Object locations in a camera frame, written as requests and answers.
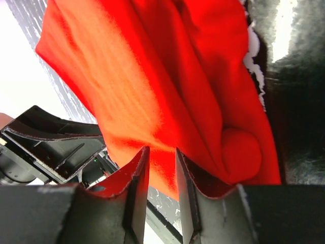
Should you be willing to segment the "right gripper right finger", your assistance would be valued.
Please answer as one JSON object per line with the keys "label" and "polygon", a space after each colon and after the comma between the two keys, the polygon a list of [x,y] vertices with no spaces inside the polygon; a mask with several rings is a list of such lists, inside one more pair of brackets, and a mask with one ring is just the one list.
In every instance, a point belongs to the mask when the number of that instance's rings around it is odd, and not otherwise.
{"label": "right gripper right finger", "polygon": [[176,150],[184,243],[324,243],[323,186],[229,186]]}

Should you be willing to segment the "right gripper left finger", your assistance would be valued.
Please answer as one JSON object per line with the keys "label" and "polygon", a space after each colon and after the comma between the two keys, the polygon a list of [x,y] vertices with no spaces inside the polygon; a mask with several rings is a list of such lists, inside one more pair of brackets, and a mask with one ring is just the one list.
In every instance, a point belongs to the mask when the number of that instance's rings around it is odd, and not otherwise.
{"label": "right gripper left finger", "polygon": [[150,149],[87,190],[1,187],[1,243],[142,243]]}

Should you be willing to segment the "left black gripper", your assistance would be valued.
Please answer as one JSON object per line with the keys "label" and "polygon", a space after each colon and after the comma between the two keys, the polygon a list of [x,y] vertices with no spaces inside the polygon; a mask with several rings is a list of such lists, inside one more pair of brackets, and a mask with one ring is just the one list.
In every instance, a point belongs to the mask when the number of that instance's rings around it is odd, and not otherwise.
{"label": "left black gripper", "polygon": [[1,132],[1,185],[28,185],[36,179],[65,184],[105,149],[98,125],[57,117],[32,106],[16,118],[46,134],[24,135],[13,129]]}

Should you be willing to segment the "red t-shirt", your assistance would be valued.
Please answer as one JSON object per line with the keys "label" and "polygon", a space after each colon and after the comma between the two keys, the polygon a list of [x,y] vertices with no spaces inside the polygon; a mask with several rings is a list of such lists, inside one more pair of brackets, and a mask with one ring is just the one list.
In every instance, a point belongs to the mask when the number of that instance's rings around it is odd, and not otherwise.
{"label": "red t-shirt", "polygon": [[177,149],[228,185],[280,184],[247,51],[239,1],[48,1],[36,46],[111,159],[150,147],[149,184],[173,199]]}

